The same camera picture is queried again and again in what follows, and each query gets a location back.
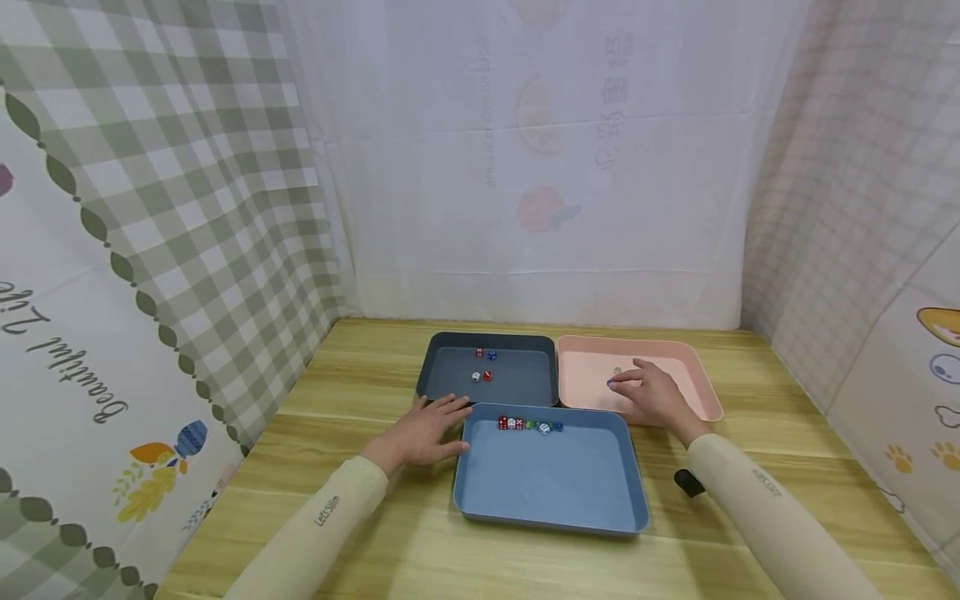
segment tray rim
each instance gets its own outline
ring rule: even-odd
[[[726,411],[724,411],[724,408],[723,408],[723,403],[720,401],[720,396],[717,395],[716,389],[713,387],[713,381],[710,380],[710,375],[709,375],[709,373],[707,373],[707,368],[704,366],[704,361],[703,361],[703,359],[700,358],[700,353],[697,352],[697,349],[696,349],[696,348],[694,348],[693,346],[691,346],[691,345],[688,344],[687,342],[681,342],[681,341],[679,341],[679,340],[650,340],[650,339],[645,339],[645,338],[644,338],[644,339],[640,339],[640,338],[636,338],[636,339],[628,339],[628,338],[607,338],[607,337],[604,337],[604,336],[602,336],[602,335],[577,335],[577,334],[566,334],[566,335],[562,335],[562,336],[560,336],[559,338],[557,338],[557,389],[558,389],[558,392],[560,391],[560,389],[561,389],[561,387],[562,387],[562,383],[561,383],[561,382],[563,381],[563,379],[561,378],[561,374],[560,374],[560,356],[561,356],[561,354],[562,354],[560,345],[561,345],[561,343],[564,341],[564,339],[612,340],[612,341],[615,341],[615,342],[629,342],[629,343],[644,343],[644,342],[649,342],[649,343],[668,344],[668,345],[671,345],[671,346],[680,346],[680,347],[687,348],[687,349],[689,349],[690,352],[693,354],[694,358],[697,359],[697,366],[700,368],[700,371],[703,372],[704,377],[707,378],[707,385],[708,385],[708,387],[709,387],[710,395],[711,395],[712,399],[714,399],[714,400],[716,401],[716,406],[717,406],[717,408],[719,409],[719,413],[717,414],[717,417],[716,417],[715,419],[703,419],[703,418],[701,418],[701,421],[703,421],[703,422],[708,422],[708,423],[716,423],[716,422],[719,422],[719,421],[723,420],[724,416],[726,415]],[[594,352],[594,353],[596,353],[596,354],[602,354],[602,353],[606,353],[606,352]],[[562,393],[561,393],[561,397],[560,397],[560,402],[564,402],[564,396],[563,396]],[[577,409],[577,410],[604,410],[604,409],[584,408],[584,407],[582,407],[582,406],[570,406],[570,405],[568,405],[568,404],[566,404],[566,403],[564,403],[564,406],[567,406],[568,408],[572,408],[572,409]],[[612,413],[614,413],[615,415],[620,416],[620,418],[622,418],[622,419],[625,419],[625,416],[629,414],[629,413],[621,413],[621,412],[618,412],[618,411],[606,411],[606,410],[604,410],[604,412],[612,412]]]
[[[650,501],[647,497],[646,486],[643,485],[643,473],[640,472],[640,461],[636,459],[636,450],[634,449],[633,438],[630,435],[630,427],[627,425],[627,422],[624,421],[624,419],[620,416],[619,413],[615,411],[608,411],[608,410],[602,410],[602,409],[571,408],[571,407],[563,407],[563,406],[530,406],[530,405],[518,406],[516,404],[497,404],[493,402],[483,402],[482,405],[490,408],[489,409],[484,408],[481,410],[491,410],[494,412],[503,412],[503,411],[515,410],[516,408],[524,408],[524,409],[534,410],[534,411],[546,410],[547,412],[555,411],[559,413],[589,413],[589,415],[592,418],[597,416],[598,414],[603,415],[604,413],[606,413],[607,415],[609,415],[611,431],[615,429],[615,431],[613,431],[614,435],[616,435],[617,438],[621,440],[625,438],[630,446],[631,455],[634,457],[633,464],[634,464],[634,468],[636,469],[636,480],[639,482],[639,487],[640,487],[640,497],[643,500],[643,506],[646,507],[647,518],[646,518],[646,521],[644,521],[639,528],[625,530],[625,529],[600,529],[597,527],[584,527],[580,525],[570,525],[567,523],[556,523],[552,521],[536,521],[536,520],[530,520],[526,518],[487,515],[483,513],[471,513],[469,511],[465,511],[464,508],[460,506],[460,502],[457,499],[457,480],[461,476],[461,464],[465,463],[463,460],[465,458],[465,455],[461,455],[457,457],[457,467],[456,469],[454,469],[454,472],[453,472],[453,487],[452,487],[453,489],[451,490],[450,495],[453,500],[453,505],[457,507],[457,510],[461,512],[464,518],[471,519],[471,520],[493,522],[493,523],[510,523],[514,525],[536,527],[540,529],[552,529],[555,531],[577,531],[577,532],[590,533],[590,534],[603,535],[603,536],[612,536],[612,537],[619,537],[619,538],[632,538],[632,537],[638,536],[639,534],[646,531],[648,527],[650,527],[650,521],[651,521]],[[473,414],[467,417],[467,419],[468,420],[473,419]],[[464,427],[460,432],[460,439],[463,440],[466,434],[467,434],[467,424],[464,423]]]
[[[526,334],[526,333],[495,333],[489,331],[438,331],[430,336],[430,343],[427,345],[426,353],[423,355],[423,362],[420,363],[420,375],[417,377],[417,385],[414,388],[414,393],[419,396],[424,396],[426,392],[426,384],[430,377],[430,371],[427,370],[427,359],[430,359],[431,370],[433,368],[433,356],[436,355],[437,351],[440,348],[447,348],[441,346],[443,341],[443,336],[448,335],[468,335],[468,336],[480,336],[488,338],[527,338],[533,340],[543,340],[549,343],[549,346],[552,351],[544,352],[547,357],[547,362],[550,367],[550,395],[551,403],[550,404],[508,404],[507,406],[536,406],[540,408],[554,408],[560,404],[560,357],[557,354],[557,343],[553,341],[553,338],[546,335],[537,335],[537,334]],[[469,348],[469,346],[456,346],[450,348]],[[434,398],[428,398],[427,402],[433,401]],[[474,404],[496,404],[497,402],[470,402],[470,405]]]

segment blue tray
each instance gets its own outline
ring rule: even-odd
[[[501,430],[499,418],[561,422]],[[464,423],[453,501],[467,518],[635,536],[650,522],[627,423],[616,413],[476,404]]]

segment plastic tray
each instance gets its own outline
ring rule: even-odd
[[[477,357],[477,348],[483,356]],[[496,360],[487,352],[496,351]],[[471,381],[474,372],[490,371],[490,381]],[[472,402],[553,406],[560,399],[557,352],[553,340],[538,335],[456,333],[433,336],[417,395],[436,399],[447,394],[470,396]]]
[[[501,416],[563,431],[501,430]],[[602,411],[480,404],[464,424],[453,501],[470,519],[635,536],[650,521],[627,424]]]
[[[633,424],[659,425],[630,400],[607,387],[607,380],[616,369],[635,369],[633,359],[642,358],[673,376],[686,402],[702,420],[723,418],[720,399],[710,385],[697,351],[682,342],[565,335],[557,342],[557,353],[560,399],[565,406],[614,411]]]

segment beige arm sleeve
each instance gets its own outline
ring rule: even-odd
[[[817,519],[731,442],[701,436],[688,460],[786,600],[882,600]]]
[[[350,532],[376,509],[386,490],[380,467],[362,456],[346,461],[284,523],[224,598],[312,598]]]

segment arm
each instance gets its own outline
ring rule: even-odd
[[[320,491],[290,517],[230,587],[227,600],[312,598],[353,529],[367,518],[403,465],[430,465],[469,449],[441,444],[444,433],[470,414],[469,398],[425,397],[360,456],[336,470]]]
[[[790,492],[731,442],[711,434],[677,384],[653,363],[608,385],[686,446],[690,471],[731,518],[786,600],[882,600],[863,571]],[[640,386],[628,381],[641,381]]]
[[[700,436],[687,460],[786,600],[882,598],[817,519],[730,441]]]
[[[350,532],[376,509],[386,490],[387,475],[380,467],[362,456],[346,461],[284,523],[224,597],[313,597]]]

